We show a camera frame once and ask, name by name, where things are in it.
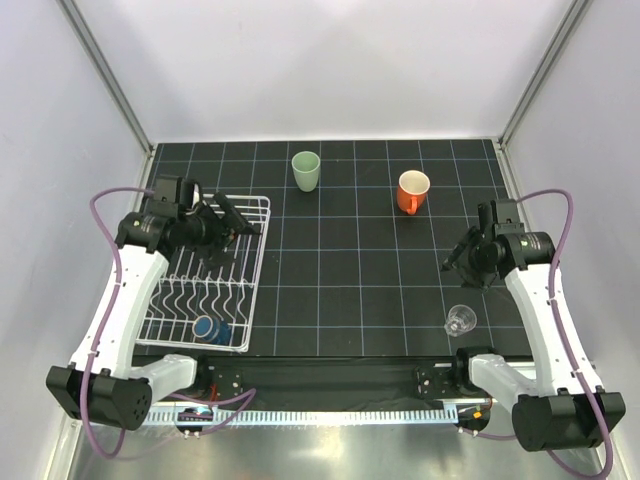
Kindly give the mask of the black grid mat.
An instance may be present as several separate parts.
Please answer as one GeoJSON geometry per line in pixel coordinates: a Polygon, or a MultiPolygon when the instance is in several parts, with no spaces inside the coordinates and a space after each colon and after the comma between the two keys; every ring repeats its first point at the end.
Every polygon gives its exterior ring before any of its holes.
{"type": "Polygon", "coordinates": [[[446,356],[490,346],[530,352],[502,282],[468,289],[442,261],[477,222],[478,205],[507,196],[493,143],[483,140],[348,140],[166,143],[153,178],[197,180],[206,193],[271,201],[249,353],[254,356],[446,356]],[[291,166],[321,159],[312,192],[291,166]],[[396,203],[399,176],[430,179],[415,215],[396,203]],[[451,337],[450,308],[467,305],[474,330],[451,337]]]}

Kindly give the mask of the clear drinking glass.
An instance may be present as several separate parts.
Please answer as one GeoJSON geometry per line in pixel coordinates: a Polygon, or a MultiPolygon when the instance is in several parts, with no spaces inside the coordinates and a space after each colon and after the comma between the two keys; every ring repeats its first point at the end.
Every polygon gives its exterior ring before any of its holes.
{"type": "Polygon", "coordinates": [[[459,304],[450,308],[444,323],[444,330],[451,337],[459,337],[474,330],[476,325],[475,311],[467,305],[459,304]]]}

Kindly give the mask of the left aluminium frame post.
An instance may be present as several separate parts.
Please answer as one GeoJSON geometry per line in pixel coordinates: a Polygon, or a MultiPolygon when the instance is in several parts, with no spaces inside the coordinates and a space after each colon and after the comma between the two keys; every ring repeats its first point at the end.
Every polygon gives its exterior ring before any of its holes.
{"type": "Polygon", "coordinates": [[[153,150],[153,142],[144,131],[77,2],[73,0],[57,0],[56,3],[67,19],[108,94],[114,101],[126,126],[142,150],[147,155],[150,155],[153,150]]]}

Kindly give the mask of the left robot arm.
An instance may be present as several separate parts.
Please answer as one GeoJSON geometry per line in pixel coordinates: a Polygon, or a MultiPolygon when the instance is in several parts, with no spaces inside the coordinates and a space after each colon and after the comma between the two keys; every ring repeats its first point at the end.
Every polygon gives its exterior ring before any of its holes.
{"type": "Polygon", "coordinates": [[[217,264],[238,236],[255,233],[225,195],[214,199],[209,204],[157,192],[107,238],[114,263],[94,319],[68,365],[51,367],[46,377],[69,417],[134,431],[155,402],[179,392],[196,401],[210,392],[205,357],[168,354],[136,367],[133,353],[152,294],[176,251],[188,249],[217,264]]]}

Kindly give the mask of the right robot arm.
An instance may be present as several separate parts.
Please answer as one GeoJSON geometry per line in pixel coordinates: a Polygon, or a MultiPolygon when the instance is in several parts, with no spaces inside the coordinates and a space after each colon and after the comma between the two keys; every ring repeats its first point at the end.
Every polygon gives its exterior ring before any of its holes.
{"type": "Polygon", "coordinates": [[[595,448],[623,418],[622,395],[608,392],[581,347],[564,298],[556,250],[544,232],[520,224],[473,226],[443,262],[464,285],[486,290],[501,278],[517,306],[533,355],[527,378],[490,347],[457,350],[450,372],[462,396],[485,392],[511,415],[529,452],[595,448]]]}

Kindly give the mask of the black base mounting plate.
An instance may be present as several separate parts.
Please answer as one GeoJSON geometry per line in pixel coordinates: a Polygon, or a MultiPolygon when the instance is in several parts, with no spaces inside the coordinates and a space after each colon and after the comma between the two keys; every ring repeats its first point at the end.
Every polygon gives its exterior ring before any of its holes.
{"type": "Polygon", "coordinates": [[[198,358],[195,383],[180,394],[232,399],[256,391],[253,410],[364,412],[423,410],[446,401],[486,403],[450,356],[198,358]]]}

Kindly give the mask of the aluminium frame post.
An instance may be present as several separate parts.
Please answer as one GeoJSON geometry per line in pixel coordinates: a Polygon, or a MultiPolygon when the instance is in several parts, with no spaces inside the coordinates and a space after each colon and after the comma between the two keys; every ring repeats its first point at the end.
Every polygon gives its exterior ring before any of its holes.
{"type": "Polygon", "coordinates": [[[505,150],[513,139],[525,115],[528,113],[591,5],[591,0],[573,0],[570,2],[541,60],[538,62],[523,93],[516,103],[503,132],[498,137],[498,144],[502,150],[505,150]]]}
{"type": "Polygon", "coordinates": [[[57,0],[56,3],[67,19],[108,94],[114,101],[126,126],[142,150],[147,155],[150,155],[153,150],[153,142],[144,131],[77,2],[73,0],[57,0]]]}

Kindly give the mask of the orange mug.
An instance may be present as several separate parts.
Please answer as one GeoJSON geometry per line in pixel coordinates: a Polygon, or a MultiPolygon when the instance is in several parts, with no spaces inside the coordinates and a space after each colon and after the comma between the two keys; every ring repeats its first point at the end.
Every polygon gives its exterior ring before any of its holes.
{"type": "Polygon", "coordinates": [[[431,187],[429,177],[419,170],[407,170],[398,179],[396,203],[401,211],[415,215],[431,187]]]}

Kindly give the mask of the light green cup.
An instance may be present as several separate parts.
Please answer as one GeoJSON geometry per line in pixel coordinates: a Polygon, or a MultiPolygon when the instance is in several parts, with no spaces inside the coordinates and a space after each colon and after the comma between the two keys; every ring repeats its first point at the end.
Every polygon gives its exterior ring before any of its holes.
{"type": "Polygon", "coordinates": [[[319,182],[320,157],[311,151],[298,152],[293,156],[291,166],[298,188],[302,192],[312,192],[319,182]]]}

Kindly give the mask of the right aluminium frame post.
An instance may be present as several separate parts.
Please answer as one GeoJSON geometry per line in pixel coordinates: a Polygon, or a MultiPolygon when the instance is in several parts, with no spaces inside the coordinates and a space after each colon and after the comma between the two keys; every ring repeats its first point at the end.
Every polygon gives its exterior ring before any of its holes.
{"type": "Polygon", "coordinates": [[[573,0],[570,2],[541,60],[538,62],[523,93],[516,103],[503,132],[498,137],[498,144],[502,150],[505,150],[513,139],[525,115],[528,113],[591,5],[591,0],[573,0]]]}

